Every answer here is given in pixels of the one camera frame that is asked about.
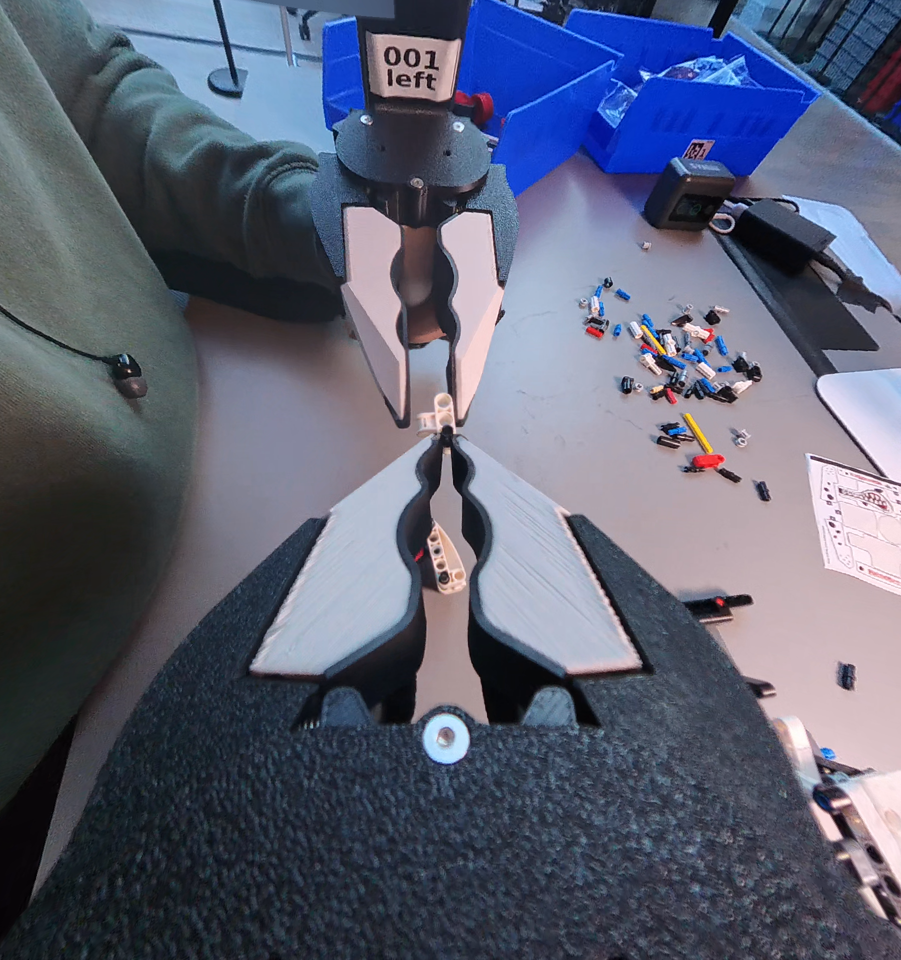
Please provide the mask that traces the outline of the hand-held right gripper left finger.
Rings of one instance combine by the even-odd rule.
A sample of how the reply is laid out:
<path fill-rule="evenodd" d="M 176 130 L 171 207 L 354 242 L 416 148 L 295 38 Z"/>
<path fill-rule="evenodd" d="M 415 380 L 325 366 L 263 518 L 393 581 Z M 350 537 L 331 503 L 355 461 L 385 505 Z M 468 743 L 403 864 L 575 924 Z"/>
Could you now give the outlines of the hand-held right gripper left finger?
<path fill-rule="evenodd" d="M 426 644 L 422 598 L 440 484 L 426 438 L 336 504 L 264 633 L 254 677 L 358 690 L 368 708 L 410 718 Z"/>

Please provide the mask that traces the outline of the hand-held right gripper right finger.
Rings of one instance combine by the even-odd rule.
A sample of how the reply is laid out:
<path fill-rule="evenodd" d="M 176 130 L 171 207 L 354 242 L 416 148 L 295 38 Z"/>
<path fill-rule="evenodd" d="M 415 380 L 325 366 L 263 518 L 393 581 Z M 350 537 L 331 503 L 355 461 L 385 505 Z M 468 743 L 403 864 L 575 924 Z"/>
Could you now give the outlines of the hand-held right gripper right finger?
<path fill-rule="evenodd" d="M 522 718 L 539 690 L 559 688 L 577 717 L 593 718 L 579 682 L 645 665 L 570 514 L 467 438 L 450 450 L 475 558 L 468 654 L 487 716 Z"/>

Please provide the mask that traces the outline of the red white black brick subassembly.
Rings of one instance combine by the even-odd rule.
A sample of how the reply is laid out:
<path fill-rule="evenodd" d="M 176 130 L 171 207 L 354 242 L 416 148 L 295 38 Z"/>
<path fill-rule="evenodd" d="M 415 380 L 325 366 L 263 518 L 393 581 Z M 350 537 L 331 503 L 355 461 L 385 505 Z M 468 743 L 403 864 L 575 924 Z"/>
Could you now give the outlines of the red white black brick subassembly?
<path fill-rule="evenodd" d="M 468 586 L 467 571 L 457 547 L 435 520 L 424 547 L 427 557 L 423 575 L 425 585 L 444 596 L 463 592 Z"/>

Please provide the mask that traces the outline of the small white blue brick piece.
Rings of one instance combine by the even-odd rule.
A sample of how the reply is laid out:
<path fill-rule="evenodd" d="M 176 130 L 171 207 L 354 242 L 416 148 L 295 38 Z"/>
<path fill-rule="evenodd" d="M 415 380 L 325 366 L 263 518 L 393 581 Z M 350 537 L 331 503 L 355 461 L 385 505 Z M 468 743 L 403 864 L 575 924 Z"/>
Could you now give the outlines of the small white blue brick piece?
<path fill-rule="evenodd" d="M 433 398 L 432 409 L 420 412 L 417 416 L 417 436 L 451 435 L 457 433 L 457 413 L 453 397 L 447 392 L 439 392 Z"/>

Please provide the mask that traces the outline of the pile of small toy bricks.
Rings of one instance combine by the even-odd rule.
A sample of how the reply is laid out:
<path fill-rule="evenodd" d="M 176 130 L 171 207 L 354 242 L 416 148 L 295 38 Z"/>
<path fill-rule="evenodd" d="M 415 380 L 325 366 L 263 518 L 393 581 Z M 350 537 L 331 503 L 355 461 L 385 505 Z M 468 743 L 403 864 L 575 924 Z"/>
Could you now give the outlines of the pile of small toy bricks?
<path fill-rule="evenodd" d="M 643 395 L 650 402 L 662 402 L 671 408 L 670 420 L 656 426 L 654 444 L 664 450 L 684 451 L 686 461 L 680 467 L 683 474 L 715 474 L 734 485 L 742 484 L 743 476 L 727 465 L 726 457 L 715 449 L 697 418 L 676 409 L 691 399 L 730 406 L 763 381 L 762 366 L 745 351 L 732 356 L 718 332 L 717 324 L 727 310 L 712 307 L 699 323 L 692 308 L 684 306 L 675 318 L 659 326 L 648 313 L 626 322 L 614 320 L 608 307 L 611 298 L 627 304 L 631 294 L 607 276 L 579 299 L 582 329 L 594 340 L 607 336 L 617 340 L 625 335 L 631 339 L 636 363 L 649 376 L 649 383 L 627 374 L 619 378 L 617 390 L 625 398 Z"/>

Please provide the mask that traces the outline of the person's left forearm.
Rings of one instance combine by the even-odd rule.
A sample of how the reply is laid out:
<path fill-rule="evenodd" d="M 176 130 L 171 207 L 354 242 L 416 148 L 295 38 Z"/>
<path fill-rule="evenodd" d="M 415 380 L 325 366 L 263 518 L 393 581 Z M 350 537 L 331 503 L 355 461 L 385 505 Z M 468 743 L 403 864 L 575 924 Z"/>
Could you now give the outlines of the person's left forearm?
<path fill-rule="evenodd" d="M 227 123 L 80 2 L 0 7 L 170 289 L 279 321 L 343 315 L 313 150 Z"/>

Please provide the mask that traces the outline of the grey desk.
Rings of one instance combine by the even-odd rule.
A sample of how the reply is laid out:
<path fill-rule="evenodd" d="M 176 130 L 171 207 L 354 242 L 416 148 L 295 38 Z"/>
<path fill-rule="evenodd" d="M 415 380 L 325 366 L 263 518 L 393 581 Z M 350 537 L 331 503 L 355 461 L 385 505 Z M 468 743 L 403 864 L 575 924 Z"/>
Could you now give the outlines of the grey desk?
<path fill-rule="evenodd" d="M 668 589 L 900 601 L 826 573 L 804 455 L 871 464 L 816 394 L 810 370 L 713 237 L 646 230 L 652 178 L 612 177 L 574 157 L 519 199 L 506 316 L 466 426 L 481 449 L 590 517 Z M 649 252 L 641 242 L 652 241 Z M 653 316 L 675 298 L 731 309 L 724 330 L 764 366 L 732 407 L 694 403 L 745 482 L 698 485 L 652 447 L 658 404 L 623 397 L 623 340 L 593 343 L 575 302 L 605 274 Z M 204 615 L 303 521 L 414 442 L 381 404 L 343 324 L 283 323 L 194 297 L 185 310 L 201 375 L 200 443 L 175 556 L 133 639 L 77 724 L 37 885 L 71 840 L 101 765 L 145 689 Z M 754 481 L 772 501 L 757 497 Z"/>

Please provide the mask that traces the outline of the blue plastic bin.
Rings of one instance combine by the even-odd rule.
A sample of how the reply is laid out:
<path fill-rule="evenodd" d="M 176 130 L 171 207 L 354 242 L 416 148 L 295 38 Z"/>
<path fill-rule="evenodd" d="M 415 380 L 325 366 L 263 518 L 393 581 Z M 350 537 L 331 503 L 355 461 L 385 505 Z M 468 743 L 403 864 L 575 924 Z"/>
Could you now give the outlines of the blue plastic bin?
<path fill-rule="evenodd" d="M 385 94 L 433 99 L 457 90 L 488 94 L 487 133 L 496 138 L 492 162 L 505 167 L 519 196 L 580 147 L 609 87 L 619 55 L 531 13 L 502 2 L 478 1 L 469 10 L 457 54 L 448 42 L 396 39 L 372 42 L 372 73 Z"/>
<path fill-rule="evenodd" d="M 818 98 L 803 78 L 727 33 L 670 21 L 577 9 L 565 28 L 621 58 L 612 80 L 636 90 L 613 125 L 592 114 L 582 146 L 611 174 L 659 174 L 678 157 L 722 162 L 738 177 L 754 173 Z M 675 66 L 714 57 L 744 59 L 750 86 L 668 76 Z"/>

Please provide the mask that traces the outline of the black floor stand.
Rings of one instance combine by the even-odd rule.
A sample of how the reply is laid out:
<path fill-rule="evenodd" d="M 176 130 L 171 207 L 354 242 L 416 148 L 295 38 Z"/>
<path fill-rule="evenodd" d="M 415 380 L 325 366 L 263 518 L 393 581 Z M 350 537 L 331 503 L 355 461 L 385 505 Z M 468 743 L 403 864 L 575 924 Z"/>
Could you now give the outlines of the black floor stand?
<path fill-rule="evenodd" d="M 209 90 L 228 99 L 241 99 L 245 90 L 248 72 L 236 65 L 232 43 L 225 20 L 221 1 L 212 1 L 214 14 L 220 34 L 226 66 L 212 69 L 206 77 Z"/>

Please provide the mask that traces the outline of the black box device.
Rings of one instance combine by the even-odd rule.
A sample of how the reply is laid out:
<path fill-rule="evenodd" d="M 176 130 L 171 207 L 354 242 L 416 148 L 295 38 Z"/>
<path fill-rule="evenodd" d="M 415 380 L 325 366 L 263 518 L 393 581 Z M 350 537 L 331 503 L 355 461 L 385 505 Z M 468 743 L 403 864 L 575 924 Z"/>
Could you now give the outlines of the black box device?
<path fill-rule="evenodd" d="M 674 157 L 649 194 L 643 217 L 657 230 L 704 231 L 734 192 L 735 183 L 719 161 Z"/>

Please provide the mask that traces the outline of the person's green sweater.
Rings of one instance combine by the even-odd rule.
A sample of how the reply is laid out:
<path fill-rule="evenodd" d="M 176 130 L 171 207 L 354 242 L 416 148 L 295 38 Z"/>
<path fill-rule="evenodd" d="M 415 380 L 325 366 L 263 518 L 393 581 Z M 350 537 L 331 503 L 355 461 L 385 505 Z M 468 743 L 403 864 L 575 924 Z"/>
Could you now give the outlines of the person's green sweater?
<path fill-rule="evenodd" d="M 0 815 L 145 608 L 190 481 L 193 343 L 145 244 L 0 6 Z"/>

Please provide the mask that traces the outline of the black power adapter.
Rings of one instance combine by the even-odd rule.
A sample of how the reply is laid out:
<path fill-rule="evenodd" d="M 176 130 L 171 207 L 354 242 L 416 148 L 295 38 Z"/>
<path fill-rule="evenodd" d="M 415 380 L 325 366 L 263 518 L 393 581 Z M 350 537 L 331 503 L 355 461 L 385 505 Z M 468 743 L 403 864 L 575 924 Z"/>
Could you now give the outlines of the black power adapter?
<path fill-rule="evenodd" d="M 730 235 L 750 253 L 789 276 L 796 276 L 826 255 L 837 239 L 827 228 L 775 198 L 758 198 L 745 204 Z"/>

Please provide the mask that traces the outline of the sticker sheet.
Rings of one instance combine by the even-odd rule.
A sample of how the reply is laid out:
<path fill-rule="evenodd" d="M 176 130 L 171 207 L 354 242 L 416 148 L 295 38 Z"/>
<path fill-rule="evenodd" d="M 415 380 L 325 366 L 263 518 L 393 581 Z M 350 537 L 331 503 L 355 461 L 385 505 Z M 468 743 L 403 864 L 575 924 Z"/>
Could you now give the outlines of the sticker sheet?
<path fill-rule="evenodd" d="M 901 596 L 901 484 L 813 454 L 805 462 L 824 567 Z"/>

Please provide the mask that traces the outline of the white booklet stand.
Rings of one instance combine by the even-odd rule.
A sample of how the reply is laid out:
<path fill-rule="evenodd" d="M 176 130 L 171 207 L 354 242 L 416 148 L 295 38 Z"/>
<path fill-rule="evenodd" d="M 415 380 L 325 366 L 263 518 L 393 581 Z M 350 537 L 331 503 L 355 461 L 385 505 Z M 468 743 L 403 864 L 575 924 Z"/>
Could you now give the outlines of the white booklet stand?
<path fill-rule="evenodd" d="M 816 391 L 878 471 L 901 482 L 901 367 L 826 374 Z"/>

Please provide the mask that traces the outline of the partly built toy brick vehicle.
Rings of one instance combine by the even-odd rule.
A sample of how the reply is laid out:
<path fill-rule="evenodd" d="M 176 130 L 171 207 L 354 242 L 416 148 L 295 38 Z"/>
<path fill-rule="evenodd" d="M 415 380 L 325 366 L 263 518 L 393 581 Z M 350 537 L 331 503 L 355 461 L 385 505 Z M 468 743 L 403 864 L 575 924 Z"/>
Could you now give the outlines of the partly built toy brick vehicle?
<path fill-rule="evenodd" d="M 901 936 L 901 601 L 678 596 L 741 669 L 844 880 Z M 856 690 L 837 682 L 856 666 Z"/>

